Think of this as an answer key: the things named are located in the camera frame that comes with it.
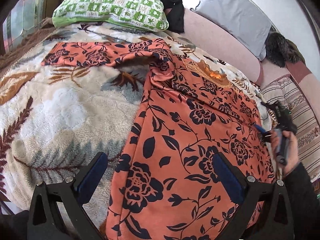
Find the right forearm black sleeve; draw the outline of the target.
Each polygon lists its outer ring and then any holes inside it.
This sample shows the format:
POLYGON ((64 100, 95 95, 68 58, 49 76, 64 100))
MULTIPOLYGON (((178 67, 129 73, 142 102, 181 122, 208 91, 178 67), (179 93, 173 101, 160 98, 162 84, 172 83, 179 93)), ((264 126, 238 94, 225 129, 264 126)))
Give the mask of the right forearm black sleeve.
POLYGON ((319 200, 302 163, 285 176, 284 183, 291 204, 295 239, 319 239, 319 200))

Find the right hand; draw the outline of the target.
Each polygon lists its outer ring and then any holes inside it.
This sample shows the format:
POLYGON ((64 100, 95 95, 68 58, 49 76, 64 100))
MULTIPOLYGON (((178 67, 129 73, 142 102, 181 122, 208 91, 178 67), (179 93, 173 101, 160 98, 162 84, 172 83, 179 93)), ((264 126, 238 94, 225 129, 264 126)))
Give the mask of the right hand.
MULTIPOLYGON (((276 149, 280 144, 277 133, 272 129, 271 133, 271 148, 272 153, 276 156, 276 149)), ((283 131, 283 137, 286 137, 289 141, 289 148, 287 154, 287 165, 279 165, 283 170, 283 177, 287 176, 291 171, 295 169, 295 167, 299 164, 299 156, 298 156, 298 142, 296 136, 289 131, 283 131)))

